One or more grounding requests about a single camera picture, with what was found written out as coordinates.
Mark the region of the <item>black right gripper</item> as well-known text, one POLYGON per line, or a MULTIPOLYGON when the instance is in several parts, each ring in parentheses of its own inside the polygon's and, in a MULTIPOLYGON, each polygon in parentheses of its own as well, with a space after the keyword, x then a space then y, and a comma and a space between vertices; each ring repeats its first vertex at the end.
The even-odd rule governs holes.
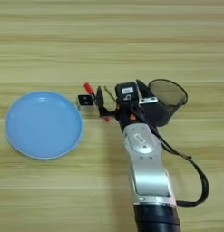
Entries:
POLYGON ((116 99, 115 111, 108 111, 104 107, 102 87, 98 86, 95 97, 99 115, 103 118, 115 117, 115 119, 119 122, 122 131, 124 131, 127 126, 136 123, 145 123, 152 130, 155 130, 156 125, 148 115, 148 111, 151 110, 151 106, 158 102, 158 99, 153 97, 150 88, 141 80, 136 80, 136 82, 143 99, 135 101, 122 101, 116 99))

